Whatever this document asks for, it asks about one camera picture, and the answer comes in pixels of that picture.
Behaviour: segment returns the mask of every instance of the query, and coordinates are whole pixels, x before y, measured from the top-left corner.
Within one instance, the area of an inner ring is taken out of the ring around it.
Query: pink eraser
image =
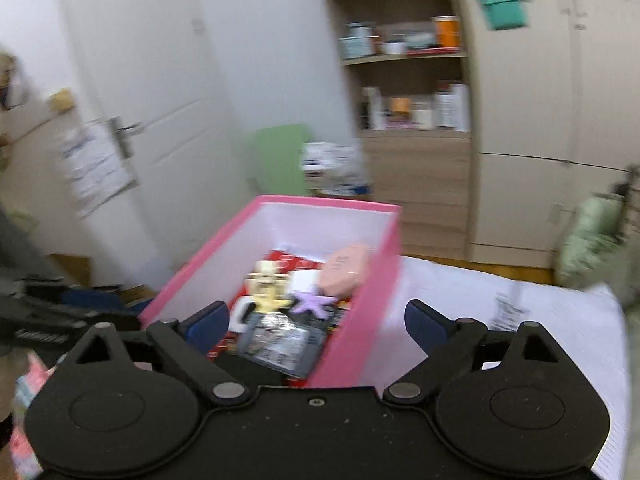
[[[364,282],[368,265],[369,248],[366,245],[353,244],[340,249],[322,264],[318,286],[325,295],[349,298]]]

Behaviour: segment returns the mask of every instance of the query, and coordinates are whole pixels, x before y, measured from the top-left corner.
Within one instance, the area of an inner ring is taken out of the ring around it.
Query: white wall
[[[325,0],[200,0],[245,133],[305,123],[351,144],[354,124]]]
[[[31,130],[47,118],[44,98],[63,87],[75,93],[83,120],[96,118],[74,71],[58,0],[0,2],[0,46],[20,59],[35,95],[28,107],[5,118],[6,125],[20,135]],[[147,283],[158,288],[172,270],[140,219],[134,192],[124,193],[85,219],[76,215],[54,156],[56,134],[80,123],[74,114],[58,117],[18,140],[11,166],[0,174],[0,191],[39,221],[31,240],[43,254],[91,257],[96,283]]]

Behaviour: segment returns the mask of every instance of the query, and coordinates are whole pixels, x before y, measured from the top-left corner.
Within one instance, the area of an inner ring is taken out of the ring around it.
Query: purple star
[[[309,292],[295,291],[293,295],[300,300],[293,310],[292,314],[302,314],[303,312],[311,311],[318,319],[328,319],[329,313],[327,313],[323,305],[328,305],[338,301],[338,298],[329,298],[328,296],[316,296]]]

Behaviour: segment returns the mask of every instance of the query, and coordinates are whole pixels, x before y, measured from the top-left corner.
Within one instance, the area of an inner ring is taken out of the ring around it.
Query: shelving unit
[[[359,123],[365,86],[380,88],[385,97],[432,94],[440,79],[470,86],[464,19],[458,12],[458,1],[327,0],[336,48],[347,23],[393,25],[428,21],[434,16],[460,17],[462,47],[458,52],[343,60],[355,124]],[[403,208],[401,235],[405,254],[465,259],[469,247],[473,134],[407,128],[358,132],[372,176],[373,199]]]

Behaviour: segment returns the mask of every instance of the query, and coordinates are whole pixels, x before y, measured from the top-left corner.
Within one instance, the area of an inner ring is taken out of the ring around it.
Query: orange container
[[[436,16],[433,21],[440,46],[460,47],[460,20],[457,16]]]

